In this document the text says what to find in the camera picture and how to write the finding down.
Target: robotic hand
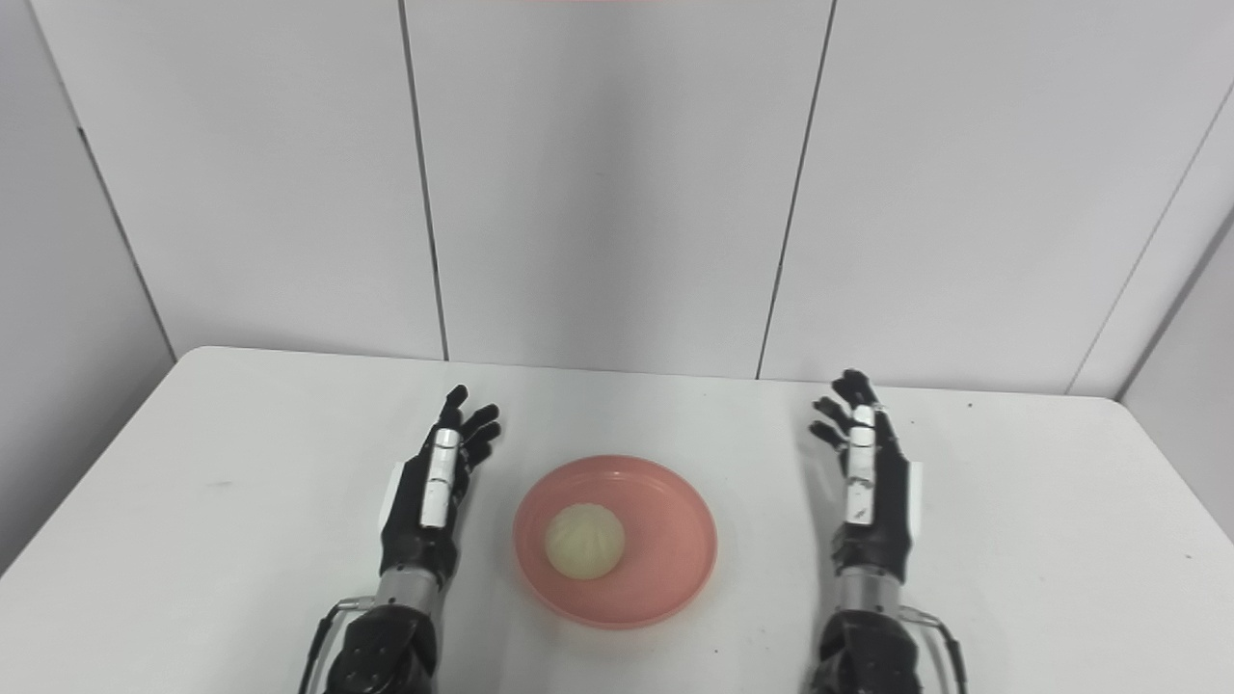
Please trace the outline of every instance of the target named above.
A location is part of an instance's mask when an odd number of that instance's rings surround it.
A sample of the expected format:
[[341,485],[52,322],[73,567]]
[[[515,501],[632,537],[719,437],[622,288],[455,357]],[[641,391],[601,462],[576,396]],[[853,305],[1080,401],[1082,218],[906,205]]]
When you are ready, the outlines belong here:
[[839,453],[847,482],[844,522],[832,538],[839,600],[823,627],[811,694],[917,694],[917,645],[901,620],[938,629],[946,642],[958,690],[965,675],[960,646],[937,617],[900,605],[907,575],[909,468],[891,419],[870,379],[849,369],[832,382],[848,408],[822,398],[814,409],[832,425],[810,431]]
[[381,529],[375,598],[343,600],[322,620],[300,692],[312,679],[317,652],[338,611],[366,610],[347,627],[326,675],[326,694],[431,694],[438,638],[432,615],[458,566],[454,530],[471,472],[501,433],[496,405],[463,419],[468,390],[445,396],[437,424],[404,463],[390,515]]

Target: panel seam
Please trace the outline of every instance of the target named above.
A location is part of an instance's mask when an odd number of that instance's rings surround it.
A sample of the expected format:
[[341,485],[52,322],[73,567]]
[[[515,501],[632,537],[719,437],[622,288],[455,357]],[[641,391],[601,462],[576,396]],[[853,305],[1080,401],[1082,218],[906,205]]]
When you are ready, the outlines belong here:
[[407,28],[407,2],[399,0],[399,28],[402,31],[402,58],[407,68],[407,91],[411,94],[411,126],[416,136],[416,162],[420,165],[420,196],[424,204],[424,228],[428,232],[428,258],[433,269],[433,295],[437,299],[437,328],[442,336],[442,361],[450,361],[449,340],[445,337],[445,304],[442,300],[442,274],[437,262],[437,236],[433,232],[433,207],[428,201],[428,167],[424,163],[424,138],[420,125],[420,99],[416,95],[416,73],[411,62],[411,36]]
[[[1212,135],[1213,127],[1217,125],[1217,119],[1220,117],[1222,111],[1225,109],[1225,104],[1229,101],[1230,91],[1234,91],[1234,82],[1230,82],[1229,86],[1225,88],[1225,95],[1222,96],[1220,102],[1217,105],[1217,111],[1213,114],[1213,117],[1209,119],[1208,127],[1204,128],[1204,133],[1199,137],[1199,142],[1196,144],[1196,149],[1191,153],[1191,158],[1187,161],[1187,165],[1182,169],[1182,175],[1178,177],[1178,183],[1175,184],[1174,190],[1170,193],[1170,198],[1166,199],[1165,207],[1161,209],[1161,214],[1157,216],[1156,222],[1153,225],[1153,231],[1149,232],[1148,240],[1144,242],[1144,246],[1140,247],[1140,253],[1139,256],[1135,257],[1135,262],[1132,263],[1132,269],[1130,272],[1127,273],[1127,279],[1123,280],[1123,285],[1118,289],[1118,294],[1114,296],[1113,304],[1111,304],[1109,310],[1106,311],[1106,317],[1101,321],[1101,326],[1097,328],[1097,335],[1093,336],[1092,342],[1088,345],[1088,348],[1083,353],[1083,357],[1080,358],[1080,366],[1076,367],[1076,373],[1071,377],[1071,382],[1067,383],[1067,389],[1065,390],[1065,394],[1067,395],[1071,394],[1071,390],[1076,385],[1076,380],[1080,379],[1080,374],[1083,373],[1085,366],[1087,366],[1088,359],[1092,357],[1093,351],[1097,348],[1097,343],[1101,342],[1102,333],[1106,332],[1106,327],[1109,325],[1111,319],[1114,316],[1114,311],[1118,310],[1118,304],[1122,303],[1123,295],[1127,294],[1127,288],[1130,286],[1132,279],[1135,278],[1135,273],[1140,268],[1140,263],[1144,262],[1144,257],[1148,254],[1149,247],[1153,246],[1153,240],[1156,238],[1157,231],[1161,230],[1161,224],[1165,221],[1165,217],[1170,214],[1170,209],[1174,206],[1174,201],[1178,196],[1178,191],[1182,190],[1183,184],[1187,182],[1187,177],[1191,174],[1191,169],[1192,167],[1195,167],[1196,159],[1199,158],[1199,153],[1204,149],[1204,143],[1208,142],[1208,136]],[[1215,235],[1220,236],[1220,227],[1218,227]],[[1170,311],[1166,311],[1166,315],[1162,319],[1162,324],[1169,322],[1171,317]],[[1154,335],[1153,340],[1149,341],[1148,351],[1153,349],[1153,347],[1156,343],[1156,340],[1159,340],[1159,335]],[[1140,356],[1140,361],[1138,361],[1137,366],[1132,368],[1130,377],[1123,384],[1123,388],[1119,389],[1118,394],[1116,394],[1116,399],[1119,399],[1122,396],[1122,393],[1125,393],[1125,388],[1130,383],[1130,379],[1134,378],[1134,374],[1138,373],[1140,367],[1143,366],[1141,362],[1145,358],[1148,351]]]
[[759,363],[754,378],[763,378],[763,361],[768,352],[768,337],[771,335],[771,320],[775,317],[775,304],[780,296],[780,279],[784,277],[784,259],[789,252],[789,235],[792,232],[792,216],[797,210],[797,194],[801,191],[801,172],[806,168],[806,153],[810,149],[810,132],[814,126],[814,110],[818,106],[818,89],[823,82],[823,67],[827,64],[827,48],[832,43],[832,26],[835,23],[835,6],[839,0],[832,0],[827,12],[827,30],[823,33],[823,49],[818,56],[818,73],[814,75],[814,91],[810,98],[810,112],[806,115],[806,133],[801,141],[801,157],[797,159],[797,175],[792,182],[792,196],[789,199],[789,219],[785,222],[784,240],[780,242],[780,258],[775,268],[775,282],[771,284],[771,303],[768,306],[768,320],[763,327],[763,345],[759,347]]
[[116,225],[116,231],[120,232],[120,241],[125,246],[125,253],[128,256],[128,263],[133,265],[133,274],[137,275],[137,284],[142,288],[142,295],[146,298],[146,304],[149,305],[151,315],[154,316],[154,325],[158,326],[159,336],[163,338],[163,346],[167,348],[168,356],[172,357],[172,363],[176,363],[179,359],[175,356],[175,349],[172,348],[172,340],[167,335],[167,326],[163,325],[163,316],[158,312],[158,306],[154,305],[154,295],[151,294],[149,284],[146,282],[146,274],[142,273],[142,267],[137,262],[137,253],[133,252],[133,245],[128,241],[128,232],[125,231],[125,224],[120,221],[120,212],[116,211],[116,203],[111,199],[111,190],[107,189],[107,182],[102,179],[102,172],[99,169],[99,161],[94,157],[94,148],[90,147],[90,140],[85,136],[85,130],[78,126],[78,136],[81,138],[81,147],[85,148],[85,156],[90,161],[90,169],[94,172],[95,180],[99,182],[99,189],[102,190],[102,199],[107,201],[107,210],[111,212],[111,221]]

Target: white wall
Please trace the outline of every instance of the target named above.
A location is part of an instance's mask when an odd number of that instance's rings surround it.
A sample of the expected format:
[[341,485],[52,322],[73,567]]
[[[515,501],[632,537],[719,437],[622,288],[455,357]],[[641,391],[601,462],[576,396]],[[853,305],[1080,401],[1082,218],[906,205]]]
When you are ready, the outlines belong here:
[[0,0],[0,571],[172,358],[23,0]]
[[441,358],[392,0],[36,0],[176,353]]
[[839,0],[763,377],[1067,390],[1232,79],[1227,0]]
[[180,352],[753,377],[810,122],[764,378],[1113,395],[1234,175],[1224,0],[838,0],[813,119],[828,2],[406,0],[423,179],[396,0],[35,5]]
[[1124,403],[1234,538],[1232,305],[1234,237],[1227,235],[1132,382]]
[[752,378],[817,0],[412,0],[450,357]]

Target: steamed bun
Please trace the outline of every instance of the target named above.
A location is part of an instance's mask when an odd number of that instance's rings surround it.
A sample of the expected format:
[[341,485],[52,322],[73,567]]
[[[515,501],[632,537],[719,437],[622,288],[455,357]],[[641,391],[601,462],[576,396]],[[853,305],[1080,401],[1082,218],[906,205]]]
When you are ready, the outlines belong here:
[[548,524],[544,551],[553,568],[568,578],[600,578],[626,551],[626,529],[600,504],[574,504]]

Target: robot finger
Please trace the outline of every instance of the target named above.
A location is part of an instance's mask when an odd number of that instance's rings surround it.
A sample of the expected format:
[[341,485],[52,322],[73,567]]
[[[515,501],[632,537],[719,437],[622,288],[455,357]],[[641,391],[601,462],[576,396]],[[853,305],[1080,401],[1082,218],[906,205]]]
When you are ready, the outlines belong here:
[[466,385],[463,385],[462,383],[455,385],[454,389],[445,395],[445,404],[442,405],[442,415],[444,415],[448,410],[457,410],[463,406],[463,403],[466,400]]
[[463,438],[463,441],[468,441],[469,438],[471,438],[473,435],[475,435],[476,431],[496,421],[500,414],[501,410],[492,404],[480,408],[479,410],[473,412],[471,416],[468,417],[465,422],[463,422],[463,427],[459,429],[459,436]]
[[828,446],[835,448],[837,451],[843,451],[848,448],[848,440],[845,440],[838,431],[827,426],[821,421],[813,421],[810,424],[810,433],[813,433],[818,438],[822,438]]
[[858,369],[844,369],[842,378],[849,384],[859,405],[876,405],[879,403],[879,396],[874,394],[874,387],[870,385],[868,375]]
[[827,419],[835,422],[835,426],[838,426],[844,433],[848,433],[849,430],[853,429],[853,417],[850,417],[848,412],[844,411],[844,406],[835,400],[832,400],[830,398],[819,398],[814,401],[814,409],[822,412]]
[[491,421],[481,426],[479,430],[473,431],[470,436],[465,437],[463,440],[463,448],[471,448],[473,446],[478,446],[480,443],[487,443],[499,436],[501,436],[501,425]]

